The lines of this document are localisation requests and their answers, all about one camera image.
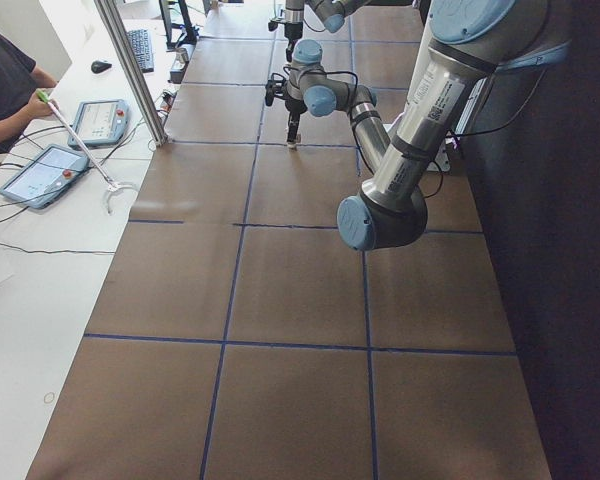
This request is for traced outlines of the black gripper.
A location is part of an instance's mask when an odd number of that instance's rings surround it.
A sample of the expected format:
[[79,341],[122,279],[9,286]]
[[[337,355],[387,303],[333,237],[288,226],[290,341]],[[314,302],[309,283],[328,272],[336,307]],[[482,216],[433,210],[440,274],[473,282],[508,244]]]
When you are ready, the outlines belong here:
[[303,100],[298,100],[292,97],[285,99],[285,107],[289,112],[287,122],[287,142],[298,142],[298,130],[301,114],[306,112],[306,105]]
[[286,61],[291,62],[294,52],[293,40],[299,40],[301,38],[301,24],[296,22],[286,22],[284,24],[284,35],[289,40],[285,50]]

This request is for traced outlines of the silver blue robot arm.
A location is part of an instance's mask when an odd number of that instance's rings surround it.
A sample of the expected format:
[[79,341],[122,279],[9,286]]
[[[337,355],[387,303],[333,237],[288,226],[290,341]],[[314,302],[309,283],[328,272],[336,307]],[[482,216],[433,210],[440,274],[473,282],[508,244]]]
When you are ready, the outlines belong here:
[[366,0],[287,0],[281,10],[281,15],[272,19],[269,27],[271,30],[275,30],[276,24],[284,26],[284,36],[288,40],[285,55],[286,60],[291,62],[296,44],[303,37],[306,6],[309,6],[328,32],[335,33],[344,25],[346,17],[367,4],[369,1]]
[[321,45],[296,43],[286,90],[315,117],[342,111],[373,175],[337,210],[342,240],[370,251],[408,245],[424,232],[428,213],[419,181],[437,156],[474,85],[506,60],[525,52],[549,19],[547,1],[433,1],[420,47],[422,73],[414,74],[410,100],[385,130],[371,91],[333,80]]

